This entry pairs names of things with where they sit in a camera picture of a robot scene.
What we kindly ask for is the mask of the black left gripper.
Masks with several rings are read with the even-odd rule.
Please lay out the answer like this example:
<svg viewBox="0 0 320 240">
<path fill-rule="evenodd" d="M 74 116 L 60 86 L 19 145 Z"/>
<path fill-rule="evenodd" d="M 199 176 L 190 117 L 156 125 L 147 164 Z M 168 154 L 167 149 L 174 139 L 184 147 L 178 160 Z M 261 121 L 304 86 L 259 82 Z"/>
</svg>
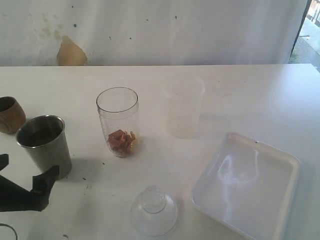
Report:
<svg viewBox="0 0 320 240">
<path fill-rule="evenodd" d="M 9 165 L 9 155 L 0 155 L 0 171 Z M 32 177 L 32 189 L 28 191 L 7 178 L 0 176 L 0 211 L 43 211 L 49 205 L 52 188 L 60 175 L 60 167 L 52 166 L 40 175 Z"/>
</svg>

